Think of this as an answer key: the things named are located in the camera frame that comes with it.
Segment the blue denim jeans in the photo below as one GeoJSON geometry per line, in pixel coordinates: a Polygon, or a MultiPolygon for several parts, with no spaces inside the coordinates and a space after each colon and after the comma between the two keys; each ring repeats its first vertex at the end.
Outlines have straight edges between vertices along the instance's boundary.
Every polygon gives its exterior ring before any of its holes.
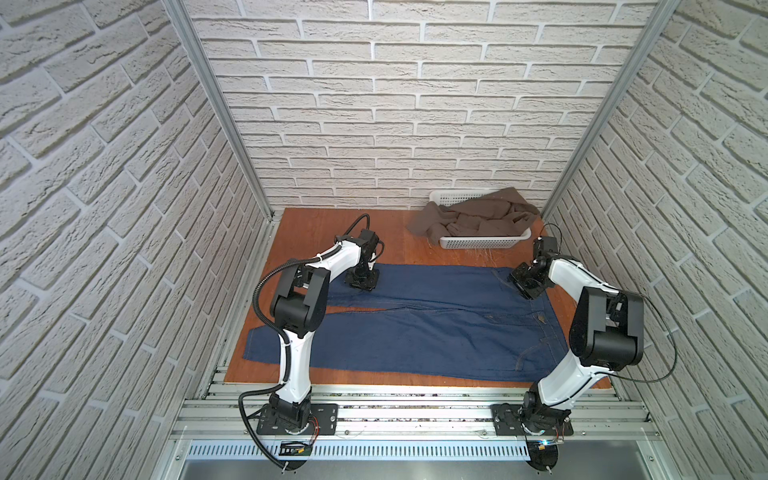
{"type": "Polygon", "coordinates": [[[372,291],[329,287],[316,368],[525,382],[567,353],[549,298],[524,298],[508,268],[380,265],[372,291]]]}

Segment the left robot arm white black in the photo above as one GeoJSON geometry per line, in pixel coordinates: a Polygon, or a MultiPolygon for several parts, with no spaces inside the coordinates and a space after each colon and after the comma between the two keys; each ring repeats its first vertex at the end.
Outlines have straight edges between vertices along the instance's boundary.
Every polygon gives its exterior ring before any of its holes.
{"type": "Polygon", "coordinates": [[[268,412],[290,432],[312,424],[310,356],[314,334],[326,314],[331,283],[342,276],[354,289],[373,290],[379,279],[375,263],[380,244],[369,229],[358,236],[338,236],[330,249],[274,269],[254,291],[254,312],[280,338],[280,382],[269,394],[268,412]]]}

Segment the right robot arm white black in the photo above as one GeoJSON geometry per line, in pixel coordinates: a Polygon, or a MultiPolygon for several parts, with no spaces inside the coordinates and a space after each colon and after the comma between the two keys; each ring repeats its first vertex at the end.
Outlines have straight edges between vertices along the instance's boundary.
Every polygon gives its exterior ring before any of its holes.
{"type": "Polygon", "coordinates": [[[528,434],[566,434],[577,400],[600,380],[643,357],[644,300],[598,278],[573,257],[558,250],[557,240],[539,236],[533,260],[510,274],[522,296],[534,300],[559,287],[575,302],[569,351],[524,396],[518,418],[528,434]]]}

